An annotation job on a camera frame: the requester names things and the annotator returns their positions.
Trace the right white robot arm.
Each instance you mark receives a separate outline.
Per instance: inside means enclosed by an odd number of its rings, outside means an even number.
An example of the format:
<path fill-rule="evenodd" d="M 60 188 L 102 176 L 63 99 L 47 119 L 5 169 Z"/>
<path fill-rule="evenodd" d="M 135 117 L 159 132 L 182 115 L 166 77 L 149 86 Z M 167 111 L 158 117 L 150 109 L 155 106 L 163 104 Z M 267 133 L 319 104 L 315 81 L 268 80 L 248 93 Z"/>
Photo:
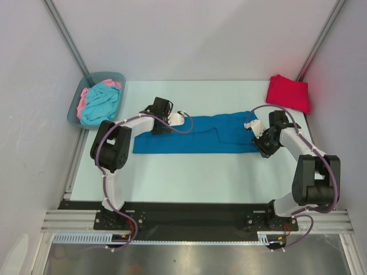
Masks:
<path fill-rule="evenodd" d="M 296 215 L 311 210 L 321 214 L 333 211 L 339 200 L 341 161 L 328 155 L 304 137 L 301 126 L 289 111 L 269 114 L 269 126 L 247 117 L 244 127 L 252 131 L 253 145 L 264 158 L 270 158 L 284 147 L 296 160 L 291 191 L 272 200 L 265 211 L 264 222 L 277 230 Z"/>

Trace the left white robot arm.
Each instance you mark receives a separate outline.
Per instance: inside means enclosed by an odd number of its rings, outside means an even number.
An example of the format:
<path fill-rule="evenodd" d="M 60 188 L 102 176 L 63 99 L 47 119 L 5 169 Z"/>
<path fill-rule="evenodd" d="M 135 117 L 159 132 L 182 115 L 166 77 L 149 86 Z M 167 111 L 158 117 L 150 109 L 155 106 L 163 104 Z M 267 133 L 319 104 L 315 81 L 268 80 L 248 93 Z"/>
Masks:
<path fill-rule="evenodd" d="M 143 133 L 169 133 L 169 116 L 173 103 L 167 99 L 156 97 L 154 102 L 141 111 L 138 116 L 113 122 L 101 122 L 90 156 L 101 172 L 103 184 L 102 206 L 110 211 L 107 223 L 114 229 L 122 228 L 127 222 L 127 216 L 120 211 L 125 203 L 121 187 L 116 183 L 118 171 L 127 163 L 130 145 L 135 138 Z"/>

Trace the dark blue t shirt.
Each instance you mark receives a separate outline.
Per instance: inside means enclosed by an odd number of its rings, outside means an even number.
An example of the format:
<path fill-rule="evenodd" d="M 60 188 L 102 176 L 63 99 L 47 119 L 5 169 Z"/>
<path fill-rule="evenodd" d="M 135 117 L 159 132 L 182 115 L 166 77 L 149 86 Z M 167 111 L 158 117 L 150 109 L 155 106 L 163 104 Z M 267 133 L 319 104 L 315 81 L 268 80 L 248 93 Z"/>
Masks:
<path fill-rule="evenodd" d="M 135 138 L 135 154 L 246 154 L 259 150 L 252 143 L 253 132 L 244 128 L 248 112 L 194 116 L 190 133 L 154 135 L 143 133 Z"/>

